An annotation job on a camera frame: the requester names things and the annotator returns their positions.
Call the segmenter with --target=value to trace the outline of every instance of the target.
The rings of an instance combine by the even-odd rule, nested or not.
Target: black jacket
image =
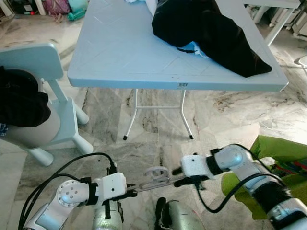
[[[0,67],[0,123],[36,127],[50,117],[47,103],[48,95],[38,91],[31,74]]]
[[[214,0],[159,0],[152,27],[156,36],[173,46],[197,42],[212,60],[243,77],[272,70]]]

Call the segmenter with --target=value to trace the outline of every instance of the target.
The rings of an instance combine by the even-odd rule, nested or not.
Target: green cloth
[[[272,157],[280,162],[297,161],[307,158],[306,145],[281,138],[258,136],[250,150],[260,159],[264,157]],[[299,174],[289,175],[283,177],[283,181],[289,187],[293,196],[307,205],[306,178]],[[239,180],[234,173],[225,174],[222,178],[223,193],[227,195],[238,182]],[[244,188],[240,188],[235,193],[235,198],[238,201],[243,202],[249,208],[252,212],[253,219],[266,218],[265,212]]]

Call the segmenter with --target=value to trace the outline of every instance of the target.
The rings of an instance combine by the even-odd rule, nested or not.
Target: white chair
[[[8,135],[2,139],[18,144],[32,154],[41,164],[53,162],[52,154],[41,147],[72,140],[82,154],[93,152],[93,146],[79,135],[78,124],[86,124],[88,115],[67,98],[57,79],[63,77],[63,69],[57,50],[52,44],[36,44],[0,50],[0,66],[31,73],[38,80],[48,82],[57,99],[50,102],[50,118],[37,127],[9,126]]]

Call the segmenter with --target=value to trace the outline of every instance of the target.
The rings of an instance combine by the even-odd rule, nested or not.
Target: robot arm
[[[250,153],[239,145],[229,145],[216,154],[185,156],[181,160],[183,173],[188,176],[207,176],[232,170],[239,180],[268,170],[254,162]],[[302,230],[307,226],[307,208],[277,179],[260,176],[244,184],[267,214],[268,220],[278,230]]]
[[[42,206],[25,230],[60,230],[72,210],[80,204],[101,206],[105,200],[126,194],[126,178],[120,172],[90,181],[68,180],[57,189],[53,200]]]

